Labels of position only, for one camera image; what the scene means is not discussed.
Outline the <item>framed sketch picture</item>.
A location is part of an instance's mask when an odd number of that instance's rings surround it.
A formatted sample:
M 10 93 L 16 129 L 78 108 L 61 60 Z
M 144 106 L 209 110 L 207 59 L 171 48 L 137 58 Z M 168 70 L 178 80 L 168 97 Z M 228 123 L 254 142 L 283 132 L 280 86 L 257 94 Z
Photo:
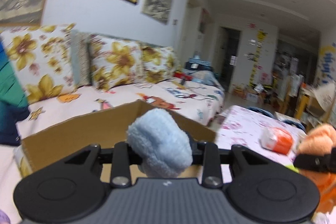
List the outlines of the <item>framed sketch picture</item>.
M 152 19 L 167 25 L 173 0 L 144 0 L 141 12 Z

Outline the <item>orange plush toy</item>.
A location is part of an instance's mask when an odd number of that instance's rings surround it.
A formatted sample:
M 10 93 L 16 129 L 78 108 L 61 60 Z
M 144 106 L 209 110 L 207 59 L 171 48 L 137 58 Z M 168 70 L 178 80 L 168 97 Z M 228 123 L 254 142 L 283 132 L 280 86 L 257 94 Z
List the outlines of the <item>orange plush toy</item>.
M 310 130 L 297 148 L 293 165 L 317 186 L 320 193 L 317 211 L 332 212 L 335 207 L 335 128 L 325 123 Z

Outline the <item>large yellow floral cushion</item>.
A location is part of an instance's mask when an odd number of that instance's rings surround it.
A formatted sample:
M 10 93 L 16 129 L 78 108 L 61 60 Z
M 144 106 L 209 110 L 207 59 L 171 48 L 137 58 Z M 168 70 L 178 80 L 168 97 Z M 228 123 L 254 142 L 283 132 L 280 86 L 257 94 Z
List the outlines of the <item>large yellow floral cushion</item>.
M 1 29 L 4 50 L 30 104 L 73 93 L 74 23 Z

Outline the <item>orange white tissue pack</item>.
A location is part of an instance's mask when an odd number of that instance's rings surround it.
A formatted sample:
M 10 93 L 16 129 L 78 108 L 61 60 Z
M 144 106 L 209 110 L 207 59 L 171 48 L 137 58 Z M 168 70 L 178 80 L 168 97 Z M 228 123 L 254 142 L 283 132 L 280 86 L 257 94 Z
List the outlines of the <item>orange white tissue pack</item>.
M 294 143 L 291 134 L 278 127 L 266 127 L 260 136 L 260 144 L 264 149 L 287 155 Z

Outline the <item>far yellow floral cushion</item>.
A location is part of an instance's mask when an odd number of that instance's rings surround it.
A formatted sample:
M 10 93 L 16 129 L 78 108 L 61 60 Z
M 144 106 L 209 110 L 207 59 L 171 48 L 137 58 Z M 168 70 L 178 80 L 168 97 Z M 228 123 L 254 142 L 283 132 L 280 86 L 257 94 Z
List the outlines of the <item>far yellow floral cushion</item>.
M 179 68 L 179 61 L 172 47 L 143 46 L 142 65 L 145 81 L 157 84 L 171 79 Z

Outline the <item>pink cartoon tablecloth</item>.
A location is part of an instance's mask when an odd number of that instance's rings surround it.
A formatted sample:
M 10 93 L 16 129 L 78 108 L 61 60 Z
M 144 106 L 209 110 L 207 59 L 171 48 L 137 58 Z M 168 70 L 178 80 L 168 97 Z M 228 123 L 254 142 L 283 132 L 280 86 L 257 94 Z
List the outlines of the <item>pink cartoon tablecloth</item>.
M 269 127 L 281 128 L 291 134 L 294 143 L 288 155 L 275 153 L 261 146 L 261 135 Z M 233 144 L 243 145 L 292 170 L 297 144 L 305 135 L 299 128 L 236 105 L 224 110 L 211 128 L 216 129 L 215 144 L 220 149 L 230 149 Z

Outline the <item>middle yellow floral cushion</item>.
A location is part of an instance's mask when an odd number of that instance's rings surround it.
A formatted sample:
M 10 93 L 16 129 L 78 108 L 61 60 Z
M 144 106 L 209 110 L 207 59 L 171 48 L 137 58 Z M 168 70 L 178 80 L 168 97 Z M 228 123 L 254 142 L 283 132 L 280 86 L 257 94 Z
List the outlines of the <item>middle yellow floral cushion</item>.
M 92 84 L 108 91 L 143 80 L 142 50 L 138 41 L 92 34 L 89 39 Z

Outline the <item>sofa with cartoon cover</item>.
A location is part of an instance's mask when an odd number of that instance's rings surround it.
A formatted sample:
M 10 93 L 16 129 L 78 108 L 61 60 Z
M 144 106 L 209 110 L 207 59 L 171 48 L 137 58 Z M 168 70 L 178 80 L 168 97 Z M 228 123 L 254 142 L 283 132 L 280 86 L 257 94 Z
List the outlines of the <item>sofa with cartoon cover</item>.
M 89 39 L 92 34 L 71 30 L 73 93 L 30 104 L 1 41 L 1 144 L 17 147 L 21 140 L 72 117 L 143 100 L 207 125 L 221 112 L 224 90 L 218 84 L 187 82 L 179 78 L 152 84 L 143 80 L 108 91 L 92 84 Z

